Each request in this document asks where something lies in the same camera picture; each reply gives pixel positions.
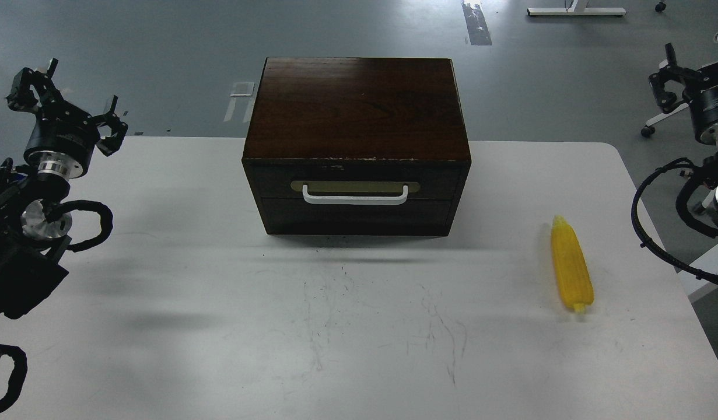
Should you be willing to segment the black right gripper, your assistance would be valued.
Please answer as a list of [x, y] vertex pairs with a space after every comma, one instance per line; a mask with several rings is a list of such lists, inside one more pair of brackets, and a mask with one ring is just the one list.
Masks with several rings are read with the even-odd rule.
[[[682, 104], [688, 104], [695, 140], [705, 145], [718, 145], [718, 85], [700, 90], [706, 85], [705, 72], [680, 66], [671, 43], [666, 43], [664, 50], [666, 64], [649, 75], [656, 105], [663, 114], [669, 114]], [[679, 83], [684, 88], [680, 96], [667, 90], [669, 82]]]

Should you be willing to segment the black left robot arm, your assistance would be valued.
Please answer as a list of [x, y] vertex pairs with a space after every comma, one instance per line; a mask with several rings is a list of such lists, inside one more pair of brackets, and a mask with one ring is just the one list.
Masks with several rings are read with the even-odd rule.
[[67, 200], [70, 181], [86, 175], [94, 151], [119, 151], [128, 131], [116, 113], [118, 98], [91, 115], [55, 87], [58, 66], [23, 68], [6, 97], [12, 111], [34, 115], [23, 164], [0, 165], [0, 317], [19, 319], [48, 298], [68, 276], [60, 261], [102, 244], [113, 212], [102, 202]]

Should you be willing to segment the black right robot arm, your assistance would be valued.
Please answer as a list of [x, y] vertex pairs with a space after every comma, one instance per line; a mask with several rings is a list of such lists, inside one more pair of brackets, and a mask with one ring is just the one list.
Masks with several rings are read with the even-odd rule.
[[688, 106], [695, 140], [713, 146], [715, 152], [700, 165], [682, 157], [657, 168], [637, 188], [631, 205], [631, 223], [643, 248], [695, 279], [718, 285], [718, 274], [688, 265], [660, 247], [647, 234], [638, 216], [637, 207], [644, 190], [660, 175], [679, 170], [686, 181], [674, 203], [678, 217], [703, 236], [718, 237], [718, 61], [691, 69], [679, 65], [673, 45], [666, 44], [665, 52], [666, 63], [648, 78], [655, 102], [665, 114]]

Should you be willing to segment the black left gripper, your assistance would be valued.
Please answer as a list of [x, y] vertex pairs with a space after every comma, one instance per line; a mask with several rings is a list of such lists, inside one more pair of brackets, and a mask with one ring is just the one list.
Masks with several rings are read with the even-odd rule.
[[[118, 96], [108, 99], [102, 114], [91, 117], [73, 104], [61, 106], [65, 99], [52, 80], [57, 66], [58, 59], [52, 58], [44, 71], [21, 69], [6, 97], [10, 110], [36, 114], [36, 123], [24, 152], [25, 161], [34, 166], [39, 153], [58, 152], [87, 166], [95, 146], [107, 157], [118, 152], [128, 131], [127, 123], [116, 112]], [[109, 135], [99, 134], [99, 128], [103, 127], [109, 128]]]

